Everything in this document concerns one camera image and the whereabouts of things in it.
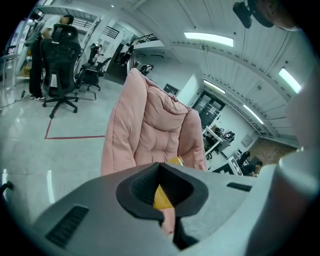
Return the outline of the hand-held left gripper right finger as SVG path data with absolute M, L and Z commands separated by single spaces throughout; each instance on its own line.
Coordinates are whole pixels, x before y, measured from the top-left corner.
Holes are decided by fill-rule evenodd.
M 187 196 L 176 205 L 173 242 L 164 256 L 267 256 L 268 224 L 263 210 L 269 195 L 269 167 L 258 177 L 236 176 L 161 164 L 178 173 Z

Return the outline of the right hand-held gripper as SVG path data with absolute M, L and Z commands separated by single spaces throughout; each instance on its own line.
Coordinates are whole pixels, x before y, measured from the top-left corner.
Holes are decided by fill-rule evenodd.
M 211 169 L 211 172 L 224 175 L 243 176 L 243 172 L 233 156 L 227 159 L 219 167 Z

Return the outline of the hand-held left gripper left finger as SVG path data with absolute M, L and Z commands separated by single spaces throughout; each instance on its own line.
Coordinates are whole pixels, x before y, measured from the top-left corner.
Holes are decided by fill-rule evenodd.
M 150 167 L 91 179 L 35 221 L 33 242 L 47 256 L 174 256 L 179 249 L 156 220 L 139 219 L 118 202 L 120 182 Z

